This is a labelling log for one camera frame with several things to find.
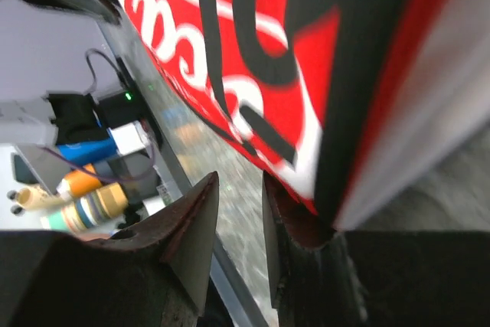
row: coca-cola logo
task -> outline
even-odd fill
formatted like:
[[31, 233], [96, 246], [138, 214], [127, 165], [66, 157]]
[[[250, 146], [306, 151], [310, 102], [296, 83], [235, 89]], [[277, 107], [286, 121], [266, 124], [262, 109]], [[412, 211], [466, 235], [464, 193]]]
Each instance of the coca-cola logo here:
[[[285, 31], [286, 0], [263, 0], [261, 9], [255, 0], [120, 2], [187, 104], [250, 161], [311, 199], [335, 10], [318, 24], [306, 20], [311, 32], [302, 38], [301, 25]], [[309, 47], [314, 58], [301, 52]], [[316, 58], [324, 65], [309, 68], [308, 81], [304, 66]]]

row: purple cable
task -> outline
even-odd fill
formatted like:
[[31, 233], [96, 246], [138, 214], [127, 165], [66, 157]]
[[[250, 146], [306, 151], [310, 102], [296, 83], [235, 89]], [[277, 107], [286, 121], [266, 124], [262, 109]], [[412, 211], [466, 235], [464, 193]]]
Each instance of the purple cable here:
[[70, 160], [67, 160], [62, 155], [53, 151], [52, 149], [49, 149], [48, 147], [41, 147], [41, 148], [43, 149], [43, 151], [49, 153], [50, 155], [53, 155], [54, 157], [60, 159], [63, 162], [66, 162], [71, 168], [78, 170], [84, 174], [87, 174], [93, 178], [97, 178], [100, 181], [103, 181], [105, 183], [129, 183], [132, 181], [142, 180], [142, 179], [146, 178], [148, 175], [151, 175], [153, 173], [153, 170], [154, 170], [153, 166], [155, 165], [155, 160], [156, 160], [155, 146], [152, 142], [150, 144], [150, 166], [148, 167], [148, 169], [146, 169], [141, 174], [138, 174], [136, 176], [130, 176], [129, 178], [109, 178], [106, 176], [95, 174], [93, 172], [89, 172], [83, 166], [79, 166], [77, 164], [72, 163]]

